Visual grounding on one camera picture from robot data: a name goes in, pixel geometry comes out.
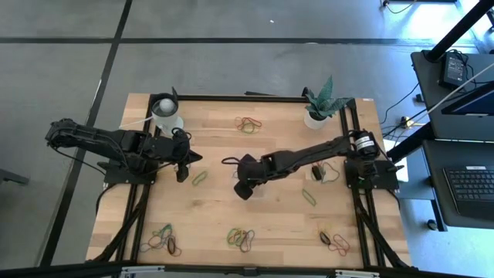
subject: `snake plant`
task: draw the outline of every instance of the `snake plant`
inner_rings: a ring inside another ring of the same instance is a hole
[[[339,109],[343,108],[352,99],[351,97],[332,99],[331,94],[333,94],[333,76],[327,79],[317,97],[314,96],[311,90],[308,90],[306,96],[310,105],[306,106],[307,111],[315,113],[321,118],[333,117]]]

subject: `potted plant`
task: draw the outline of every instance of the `potted plant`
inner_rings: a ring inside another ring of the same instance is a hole
[[[345,104],[352,99],[351,97],[332,99],[332,93],[332,76],[328,78],[317,97],[315,97],[314,93],[307,87],[303,88],[302,95],[306,96],[310,102],[310,105],[306,106],[306,115],[303,119],[307,127],[320,129],[328,121],[328,117],[333,117],[336,111],[344,107]]]

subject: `power adapter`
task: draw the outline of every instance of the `power adapter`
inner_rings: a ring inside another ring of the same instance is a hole
[[[466,67],[457,53],[446,53],[442,59],[439,86],[454,90],[466,80]]]

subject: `black desk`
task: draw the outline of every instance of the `black desk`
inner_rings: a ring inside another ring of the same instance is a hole
[[[494,165],[494,144],[424,141],[432,185],[444,222],[450,226],[494,229],[494,222],[461,216],[456,212],[442,169],[464,165]]]
[[[494,63],[494,55],[466,54],[469,57],[468,64],[475,73]],[[427,107],[434,106],[444,98],[451,90],[438,85],[441,63],[430,63],[424,58],[423,53],[412,53],[415,73],[417,74],[422,95]],[[478,82],[494,80],[494,68],[488,69],[476,78]],[[473,84],[468,84],[466,90],[473,89]],[[401,142],[397,147],[387,153],[393,161],[409,155],[421,146],[423,140],[448,139],[464,141],[494,141],[494,117],[471,117],[442,114],[441,109],[448,106],[446,102],[429,114],[430,122],[415,131],[409,138]]]

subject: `white pot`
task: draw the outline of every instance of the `white pot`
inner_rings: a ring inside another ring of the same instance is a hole
[[[303,118],[303,122],[306,123],[306,126],[312,129],[320,129],[324,127],[324,124],[328,121],[329,117],[326,117],[324,120],[314,120],[309,111],[306,110],[306,116]]]

